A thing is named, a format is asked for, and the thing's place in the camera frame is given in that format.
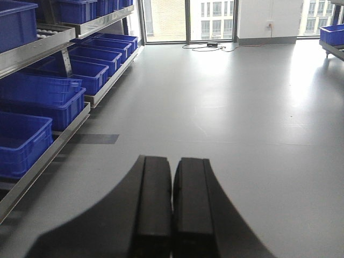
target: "white wall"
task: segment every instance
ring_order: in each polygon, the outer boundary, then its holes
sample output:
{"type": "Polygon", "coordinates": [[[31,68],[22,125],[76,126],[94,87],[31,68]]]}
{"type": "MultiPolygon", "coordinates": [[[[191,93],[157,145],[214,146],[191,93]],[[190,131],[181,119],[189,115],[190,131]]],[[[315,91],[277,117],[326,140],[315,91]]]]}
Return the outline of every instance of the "white wall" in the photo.
{"type": "Polygon", "coordinates": [[[273,21],[273,37],[298,35],[302,0],[240,0],[238,37],[269,38],[267,21],[273,21]]]}

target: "black device on floor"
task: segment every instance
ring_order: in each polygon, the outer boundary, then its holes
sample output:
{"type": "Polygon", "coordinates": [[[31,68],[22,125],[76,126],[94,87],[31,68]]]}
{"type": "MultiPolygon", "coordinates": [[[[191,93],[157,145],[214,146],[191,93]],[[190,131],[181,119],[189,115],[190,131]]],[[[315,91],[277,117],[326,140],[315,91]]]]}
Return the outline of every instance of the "black device on floor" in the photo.
{"type": "Polygon", "coordinates": [[[139,156],[122,181],[26,258],[274,258],[227,198],[209,160],[139,156]]]}
{"type": "Polygon", "coordinates": [[[219,44],[217,42],[208,42],[206,47],[219,47],[219,44]]]}

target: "building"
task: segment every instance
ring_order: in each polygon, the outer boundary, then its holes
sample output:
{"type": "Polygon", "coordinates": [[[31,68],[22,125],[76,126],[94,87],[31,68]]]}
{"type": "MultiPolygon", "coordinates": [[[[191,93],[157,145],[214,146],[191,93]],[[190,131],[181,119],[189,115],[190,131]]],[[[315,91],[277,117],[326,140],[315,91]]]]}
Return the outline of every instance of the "building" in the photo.
{"type": "MultiPolygon", "coordinates": [[[[184,0],[145,0],[147,41],[185,41],[184,0]]],[[[190,1],[191,40],[231,39],[234,1],[190,1]]]]}
{"type": "Polygon", "coordinates": [[[232,39],[234,1],[190,2],[191,40],[232,39]]]}
{"type": "Polygon", "coordinates": [[[334,4],[326,0],[304,0],[301,5],[299,36],[320,35],[320,28],[332,23],[334,4]]]}

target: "window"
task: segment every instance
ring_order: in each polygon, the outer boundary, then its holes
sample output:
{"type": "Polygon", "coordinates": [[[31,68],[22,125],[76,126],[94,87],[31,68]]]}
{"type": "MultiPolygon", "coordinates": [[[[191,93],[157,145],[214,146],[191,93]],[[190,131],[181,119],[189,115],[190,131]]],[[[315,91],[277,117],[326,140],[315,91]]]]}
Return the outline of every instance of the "window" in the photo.
{"type": "Polygon", "coordinates": [[[314,31],[314,27],[316,25],[315,19],[308,19],[306,24],[306,31],[314,31]]]}
{"type": "Polygon", "coordinates": [[[202,20],[201,21],[201,39],[206,40],[210,38],[210,21],[208,20],[202,20]]]}
{"type": "Polygon", "coordinates": [[[210,3],[206,4],[206,16],[210,17],[210,3]]]}
{"type": "Polygon", "coordinates": [[[318,30],[320,27],[325,27],[327,25],[327,18],[319,19],[318,30]]]}
{"type": "Polygon", "coordinates": [[[213,20],[213,36],[221,35],[221,20],[213,20]]]}
{"type": "Polygon", "coordinates": [[[313,15],[315,9],[316,9],[316,3],[315,2],[311,2],[310,3],[310,8],[308,9],[308,14],[309,15],[313,15]]]}
{"type": "Polygon", "coordinates": [[[234,11],[234,1],[230,1],[230,16],[233,15],[233,11],[234,11]]]}
{"type": "Polygon", "coordinates": [[[334,4],[327,3],[327,9],[326,9],[326,14],[327,14],[327,15],[331,15],[331,14],[332,14],[332,12],[333,12],[333,6],[334,6],[334,4]]]}
{"type": "Polygon", "coordinates": [[[200,4],[200,16],[204,17],[204,3],[200,4]]]}
{"type": "Polygon", "coordinates": [[[224,20],[224,32],[232,32],[233,20],[224,20]]]}
{"type": "Polygon", "coordinates": [[[209,34],[210,33],[210,21],[202,20],[202,34],[209,34]]]}
{"type": "Polygon", "coordinates": [[[227,16],[228,13],[228,1],[225,1],[225,13],[224,16],[227,16]]]}
{"type": "Polygon", "coordinates": [[[221,16],[221,2],[213,2],[213,16],[221,16]]]}
{"type": "Polygon", "coordinates": [[[319,15],[324,13],[324,6],[325,6],[325,2],[319,2],[319,5],[318,5],[318,14],[319,15]]]}

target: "metal shelf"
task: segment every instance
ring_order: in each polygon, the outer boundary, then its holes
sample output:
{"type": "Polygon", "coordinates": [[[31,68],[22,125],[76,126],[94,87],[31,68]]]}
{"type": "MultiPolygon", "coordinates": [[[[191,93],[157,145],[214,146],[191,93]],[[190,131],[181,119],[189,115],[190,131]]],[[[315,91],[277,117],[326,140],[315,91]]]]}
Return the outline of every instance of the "metal shelf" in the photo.
{"type": "Polygon", "coordinates": [[[123,18],[130,15],[133,11],[134,5],[131,5],[108,15],[88,21],[84,24],[62,23],[62,25],[74,27],[76,30],[76,37],[82,39],[115,22],[118,22],[119,20],[122,20],[123,18]]]}
{"type": "Polygon", "coordinates": [[[71,124],[57,137],[53,144],[43,153],[36,163],[17,183],[3,183],[5,188],[11,188],[7,195],[0,202],[0,224],[25,195],[42,172],[48,167],[61,149],[67,144],[70,138],[77,132],[81,125],[90,116],[90,103],[85,103],[85,108],[71,122],[71,124]]]}
{"type": "Polygon", "coordinates": [[[73,44],[69,42],[75,38],[75,29],[72,27],[38,24],[37,28],[58,31],[59,33],[1,53],[0,78],[73,44]]]}
{"type": "Polygon", "coordinates": [[[124,64],[115,72],[115,74],[107,81],[107,83],[100,89],[100,91],[94,96],[85,95],[85,101],[91,103],[91,108],[95,108],[100,101],[109,92],[112,86],[117,82],[117,80],[122,76],[129,65],[134,61],[135,57],[142,51],[143,47],[139,47],[134,53],[124,62],[124,64]]]}
{"type": "Polygon", "coordinates": [[[319,41],[319,44],[322,46],[322,48],[326,51],[326,55],[328,56],[329,54],[333,54],[340,60],[344,61],[344,52],[342,49],[344,49],[344,45],[340,46],[331,46],[324,41],[319,41]]]}

